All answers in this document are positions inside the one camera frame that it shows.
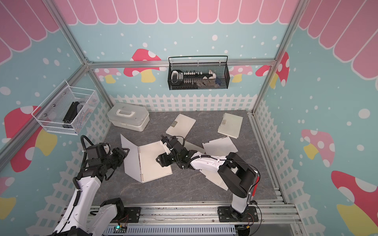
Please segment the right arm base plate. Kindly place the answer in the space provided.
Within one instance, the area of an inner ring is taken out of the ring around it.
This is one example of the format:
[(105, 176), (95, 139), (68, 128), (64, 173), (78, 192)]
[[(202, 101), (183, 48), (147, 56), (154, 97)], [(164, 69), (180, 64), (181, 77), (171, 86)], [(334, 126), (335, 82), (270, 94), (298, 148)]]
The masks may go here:
[(218, 207), (217, 214), (219, 222), (259, 222), (258, 212), (256, 207), (247, 206), (243, 213), (239, 213), (232, 207)]

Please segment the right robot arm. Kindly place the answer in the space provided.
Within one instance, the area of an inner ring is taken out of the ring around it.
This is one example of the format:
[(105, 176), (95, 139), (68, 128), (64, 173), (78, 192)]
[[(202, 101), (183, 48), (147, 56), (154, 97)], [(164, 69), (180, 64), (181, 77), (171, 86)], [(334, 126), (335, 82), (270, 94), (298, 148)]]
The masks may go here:
[(196, 150), (188, 150), (176, 136), (161, 135), (164, 153), (156, 158), (161, 167), (172, 164), (182, 170), (205, 170), (220, 175), (225, 185), (233, 194), (232, 212), (244, 214), (253, 199), (253, 192), (260, 181), (260, 172), (245, 162), (237, 153), (227, 156), (213, 156)]

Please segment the torn white page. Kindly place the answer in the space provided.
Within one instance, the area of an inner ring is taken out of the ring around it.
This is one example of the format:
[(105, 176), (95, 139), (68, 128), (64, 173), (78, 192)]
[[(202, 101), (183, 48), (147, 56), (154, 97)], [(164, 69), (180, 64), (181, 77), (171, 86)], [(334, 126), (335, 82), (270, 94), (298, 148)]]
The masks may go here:
[(202, 144), (207, 155), (227, 156), (230, 152), (238, 152), (238, 149), (230, 137), (222, 137)]

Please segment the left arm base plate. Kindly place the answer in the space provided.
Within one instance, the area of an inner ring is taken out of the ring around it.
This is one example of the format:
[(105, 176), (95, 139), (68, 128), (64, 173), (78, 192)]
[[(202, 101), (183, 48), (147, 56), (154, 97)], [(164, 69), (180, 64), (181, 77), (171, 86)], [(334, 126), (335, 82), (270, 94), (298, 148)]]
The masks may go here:
[(141, 207), (124, 207), (115, 217), (116, 223), (138, 223)]

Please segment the small green spiral notebook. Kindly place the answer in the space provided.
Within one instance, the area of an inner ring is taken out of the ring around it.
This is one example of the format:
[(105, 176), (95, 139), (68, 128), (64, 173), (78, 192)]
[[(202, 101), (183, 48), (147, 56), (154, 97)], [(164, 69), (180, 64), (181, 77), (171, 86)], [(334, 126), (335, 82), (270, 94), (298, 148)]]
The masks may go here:
[(130, 150), (124, 159), (125, 174), (140, 183), (154, 181), (172, 174), (170, 166), (161, 167), (156, 162), (156, 158), (164, 153), (160, 141), (138, 147), (123, 135), (120, 138), (122, 147)]

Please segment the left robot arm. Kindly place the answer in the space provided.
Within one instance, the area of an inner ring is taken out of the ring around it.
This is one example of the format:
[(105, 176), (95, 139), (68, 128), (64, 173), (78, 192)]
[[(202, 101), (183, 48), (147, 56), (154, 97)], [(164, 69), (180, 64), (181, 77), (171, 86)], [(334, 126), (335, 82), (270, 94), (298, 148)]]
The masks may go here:
[(94, 197), (104, 181), (109, 180), (109, 170), (119, 168), (130, 150), (116, 147), (107, 151), (107, 143), (84, 147), (84, 162), (73, 178), (75, 193), (52, 236), (101, 236), (111, 221), (125, 219), (125, 207), (120, 198), (104, 201), (91, 221)]

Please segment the large cream spiral notebook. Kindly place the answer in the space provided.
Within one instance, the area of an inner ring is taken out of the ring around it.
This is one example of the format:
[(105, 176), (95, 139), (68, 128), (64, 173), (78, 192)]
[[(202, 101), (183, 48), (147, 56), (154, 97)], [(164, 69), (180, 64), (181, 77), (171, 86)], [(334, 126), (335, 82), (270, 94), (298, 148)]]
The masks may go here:
[(195, 122), (195, 119), (187, 117), (183, 114), (179, 114), (167, 129), (166, 134), (170, 136), (181, 136), (183, 138), (186, 138)]

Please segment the cream spiral notebook with label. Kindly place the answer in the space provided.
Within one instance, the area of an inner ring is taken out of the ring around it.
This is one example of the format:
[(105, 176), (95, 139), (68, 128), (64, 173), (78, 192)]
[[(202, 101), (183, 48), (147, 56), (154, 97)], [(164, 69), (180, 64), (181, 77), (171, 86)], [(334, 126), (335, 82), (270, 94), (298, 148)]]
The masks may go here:
[(224, 113), (218, 132), (225, 136), (237, 139), (240, 134), (243, 117)]

